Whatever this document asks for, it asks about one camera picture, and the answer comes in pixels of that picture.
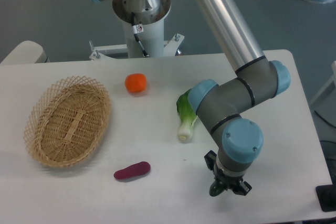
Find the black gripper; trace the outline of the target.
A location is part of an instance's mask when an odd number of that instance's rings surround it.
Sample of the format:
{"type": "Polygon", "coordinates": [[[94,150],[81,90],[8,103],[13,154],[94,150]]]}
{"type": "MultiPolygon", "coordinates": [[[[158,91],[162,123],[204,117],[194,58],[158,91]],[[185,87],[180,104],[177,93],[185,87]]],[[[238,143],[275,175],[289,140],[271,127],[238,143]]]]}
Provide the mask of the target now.
{"type": "Polygon", "coordinates": [[[212,150],[204,156],[207,168],[214,172],[215,179],[221,182],[226,189],[231,189],[235,195],[246,196],[252,190],[252,186],[243,181],[243,175],[240,172],[233,172],[224,166],[218,166],[216,158],[217,154],[212,150]]]}

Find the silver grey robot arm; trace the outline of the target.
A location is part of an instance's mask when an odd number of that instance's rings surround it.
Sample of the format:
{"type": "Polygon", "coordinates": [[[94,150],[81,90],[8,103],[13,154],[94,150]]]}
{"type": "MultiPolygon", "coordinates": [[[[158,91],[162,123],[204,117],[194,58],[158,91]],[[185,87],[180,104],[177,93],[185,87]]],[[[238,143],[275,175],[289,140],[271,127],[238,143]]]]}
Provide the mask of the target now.
{"type": "MultiPolygon", "coordinates": [[[[281,62],[265,57],[234,0],[197,1],[236,74],[222,85],[202,81],[188,94],[191,107],[218,146],[217,152],[205,155],[214,174],[209,193],[215,197],[231,190],[246,195],[251,185],[243,176],[259,155],[264,137],[260,127],[241,114],[284,92],[290,74],[281,62]]],[[[123,22],[129,58],[174,55],[163,38],[170,0],[113,0],[112,7],[123,22]]]]}

